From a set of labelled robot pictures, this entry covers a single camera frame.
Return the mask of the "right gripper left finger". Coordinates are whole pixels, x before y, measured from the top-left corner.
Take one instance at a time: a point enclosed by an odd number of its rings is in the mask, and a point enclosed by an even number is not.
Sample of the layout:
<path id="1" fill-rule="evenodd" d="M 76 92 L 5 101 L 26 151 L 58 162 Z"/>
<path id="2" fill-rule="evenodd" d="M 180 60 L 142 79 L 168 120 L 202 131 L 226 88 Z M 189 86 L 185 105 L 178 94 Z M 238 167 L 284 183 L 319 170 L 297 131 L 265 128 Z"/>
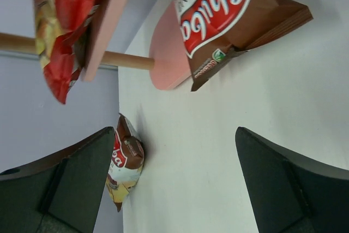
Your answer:
<path id="1" fill-rule="evenodd" d="M 93 232 L 114 142 L 105 127 L 1 172 L 1 232 Z"/>

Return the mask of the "red chips bag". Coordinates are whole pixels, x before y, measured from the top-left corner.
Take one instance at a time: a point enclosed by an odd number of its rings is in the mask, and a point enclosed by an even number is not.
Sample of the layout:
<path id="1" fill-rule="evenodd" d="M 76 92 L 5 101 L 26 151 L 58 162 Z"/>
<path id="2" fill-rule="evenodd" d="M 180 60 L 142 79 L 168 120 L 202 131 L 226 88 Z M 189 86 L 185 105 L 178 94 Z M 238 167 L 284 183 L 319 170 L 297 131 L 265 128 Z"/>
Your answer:
<path id="1" fill-rule="evenodd" d="M 103 0 L 33 0 L 35 49 L 53 96 L 65 104 L 85 65 L 90 23 Z"/>

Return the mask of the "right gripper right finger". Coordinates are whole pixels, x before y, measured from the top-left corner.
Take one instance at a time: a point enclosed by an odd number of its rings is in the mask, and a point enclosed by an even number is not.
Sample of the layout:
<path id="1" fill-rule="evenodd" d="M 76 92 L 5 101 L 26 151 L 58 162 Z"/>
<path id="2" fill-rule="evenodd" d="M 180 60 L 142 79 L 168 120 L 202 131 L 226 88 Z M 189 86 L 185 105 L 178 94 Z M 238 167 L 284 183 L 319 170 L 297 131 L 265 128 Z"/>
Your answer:
<path id="1" fill-rule="evenodd" d="M 236 130 L 259 232 L 348 232 L 348 171 Z"/>

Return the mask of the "brown chips bag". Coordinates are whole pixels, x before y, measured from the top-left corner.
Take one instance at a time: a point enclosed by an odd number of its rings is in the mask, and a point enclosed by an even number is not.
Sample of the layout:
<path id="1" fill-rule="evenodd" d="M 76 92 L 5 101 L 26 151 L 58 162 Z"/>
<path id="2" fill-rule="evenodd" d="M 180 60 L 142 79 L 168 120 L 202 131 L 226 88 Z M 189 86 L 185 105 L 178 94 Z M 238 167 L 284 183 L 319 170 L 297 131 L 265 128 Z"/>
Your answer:
<path id="1" fill-rule="evenodd" d="M 131 122 L 120 114 L 106 179 L 107 190 L 118 212 L 141 176 L 144 159 L 143 143 L 138 133 Z"/>
<path id="2" fill-rule="evenodd" d="M 192 91 L 231 59 L 277 40 L 311 21 L 294 0 L 173 0 Z"/>

